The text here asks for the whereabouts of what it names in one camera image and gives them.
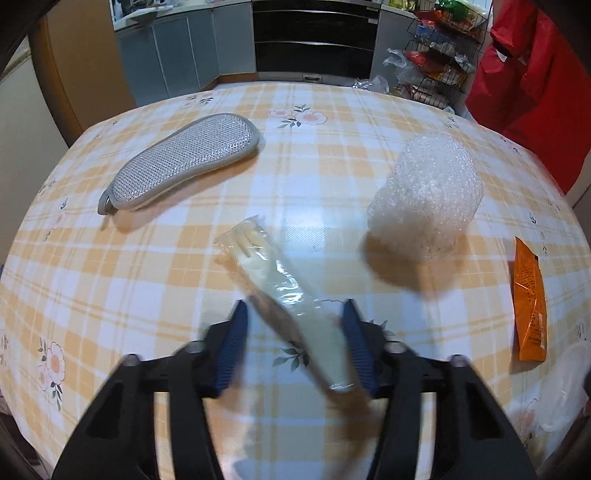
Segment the grey mesh scrubbing pad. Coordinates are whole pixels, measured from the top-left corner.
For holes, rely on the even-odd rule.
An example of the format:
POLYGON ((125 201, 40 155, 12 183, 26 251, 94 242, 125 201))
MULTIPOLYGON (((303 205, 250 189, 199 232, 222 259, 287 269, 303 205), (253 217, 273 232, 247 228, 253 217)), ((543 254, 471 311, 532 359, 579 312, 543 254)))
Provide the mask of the grey mesh scrubbing pad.
POLYGON ((188 180, 249 158, 259 141, 259 129, 240 115, 199 118, 127 161, 101 194, 97 213, 140 209, 188 180))

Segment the red hanging apron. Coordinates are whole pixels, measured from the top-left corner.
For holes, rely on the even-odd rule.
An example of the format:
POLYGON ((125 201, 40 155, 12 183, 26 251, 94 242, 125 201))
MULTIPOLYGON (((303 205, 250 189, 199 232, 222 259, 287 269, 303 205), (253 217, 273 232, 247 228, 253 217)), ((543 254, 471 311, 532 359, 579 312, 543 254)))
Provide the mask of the red hanging apron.
POLYGON ((590 151, 590 75, 533 1, 506 1, 466 100, 472 117, 533 152, 563 193, 590 151))

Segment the cream two-door refrigerator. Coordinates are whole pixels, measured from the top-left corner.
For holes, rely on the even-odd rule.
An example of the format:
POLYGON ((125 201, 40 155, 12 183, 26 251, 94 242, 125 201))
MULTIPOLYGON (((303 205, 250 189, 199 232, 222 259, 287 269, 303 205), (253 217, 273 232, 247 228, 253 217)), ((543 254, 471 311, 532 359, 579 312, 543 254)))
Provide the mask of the cream two-door refrigerator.
POLYGON ((23 40, 1 76, 1 259, 38 191, 66 153, 23 40))

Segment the plastic disposable fork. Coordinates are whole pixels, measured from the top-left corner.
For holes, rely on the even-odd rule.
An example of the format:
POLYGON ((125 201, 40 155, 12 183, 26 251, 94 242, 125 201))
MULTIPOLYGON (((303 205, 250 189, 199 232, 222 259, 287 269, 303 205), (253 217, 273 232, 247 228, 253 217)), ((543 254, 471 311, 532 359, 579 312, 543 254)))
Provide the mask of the plastic disposable fork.
POLYGON ((322 306, 270 234, 250 217, 215 240, 223 262, 232 266, 262 315, 290 332, 308 355, 315 378, 335 394, 353 390, 353 367, 339 316, 322 306))

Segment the orange sachet packet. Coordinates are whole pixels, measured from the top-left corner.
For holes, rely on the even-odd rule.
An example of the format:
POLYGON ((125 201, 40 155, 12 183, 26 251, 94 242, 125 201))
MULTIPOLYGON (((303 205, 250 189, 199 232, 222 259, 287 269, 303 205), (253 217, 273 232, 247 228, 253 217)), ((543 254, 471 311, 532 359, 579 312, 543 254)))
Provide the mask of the orange sachet packet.
POLYGON ((513 305, 517 329, 518 360, 543 363, 547 358, 547 305, 539 258, 515 238, 513 305))

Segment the grey kitchen base cabinets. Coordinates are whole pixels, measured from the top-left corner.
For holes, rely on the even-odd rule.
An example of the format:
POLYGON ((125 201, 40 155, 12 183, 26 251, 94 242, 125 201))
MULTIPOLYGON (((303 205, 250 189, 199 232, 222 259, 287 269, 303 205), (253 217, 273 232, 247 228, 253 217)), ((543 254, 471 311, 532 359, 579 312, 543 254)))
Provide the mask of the grey kitchen base cabinets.
POLYGON ((183 1, 129 15, 114 30, 138 106, 257 78, 249 1, 183 1))

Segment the black built-in oven stove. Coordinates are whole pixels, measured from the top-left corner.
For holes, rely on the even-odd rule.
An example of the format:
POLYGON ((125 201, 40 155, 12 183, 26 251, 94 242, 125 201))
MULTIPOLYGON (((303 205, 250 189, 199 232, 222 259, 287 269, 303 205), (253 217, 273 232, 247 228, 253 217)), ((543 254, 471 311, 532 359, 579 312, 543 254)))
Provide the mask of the black built-in oven stove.
POLYGON ((369 1, 254 1, 256 72, 262 80, 367 79, 379 17, 369 1))

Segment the bubble wrap roll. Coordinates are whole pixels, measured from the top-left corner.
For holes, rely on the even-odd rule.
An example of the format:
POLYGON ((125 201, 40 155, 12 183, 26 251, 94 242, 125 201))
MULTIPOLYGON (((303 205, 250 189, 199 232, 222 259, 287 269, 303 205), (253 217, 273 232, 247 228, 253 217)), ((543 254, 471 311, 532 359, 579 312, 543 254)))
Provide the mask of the bubble wrap roll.
POLYGON ((370 237, 417 262, 452 251, 484 197, 467 148, 446 134, 412 138, 367 210, 370 237))

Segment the clear plastic round lid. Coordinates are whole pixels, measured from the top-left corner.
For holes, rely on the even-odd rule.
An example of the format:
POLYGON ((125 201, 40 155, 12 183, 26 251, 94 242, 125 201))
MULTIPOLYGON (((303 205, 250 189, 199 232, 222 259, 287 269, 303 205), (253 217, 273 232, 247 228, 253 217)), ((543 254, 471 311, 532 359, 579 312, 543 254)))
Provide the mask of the clear plastic round lid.
POLYGON ((588 398, 584 382, 589 371, 589 342, 574 343, 559 356, 543 380, 536 406, 542 430, 554 433, 573 423, 588 398))

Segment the yellow plaid floral tablecloth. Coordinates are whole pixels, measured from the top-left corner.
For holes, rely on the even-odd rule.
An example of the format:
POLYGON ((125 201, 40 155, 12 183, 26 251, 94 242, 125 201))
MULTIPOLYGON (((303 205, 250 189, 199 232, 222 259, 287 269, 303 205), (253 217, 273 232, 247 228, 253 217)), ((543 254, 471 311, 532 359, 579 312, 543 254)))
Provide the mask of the yellow plaid floral tablecloth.
POLYGON ((1 276, 1 389, 25 439, 55 463, 128 353, 157 358, 245 295, 216 239, 255 217, 326 311, 363 317, 417 353, 469 357, 527 446, 539 387, 590 336, 590 249, 526 149, 469 120, 351 88, 261 83, 138 108, 86 130, 39 189, 1 276), (135 212, 101 216, 132 157, 215 113, 243 116, 252 159, 135 212), (367 209, 407 143, 464 145, 484 196, 455 251, 412 264, 370 240, 367 209))

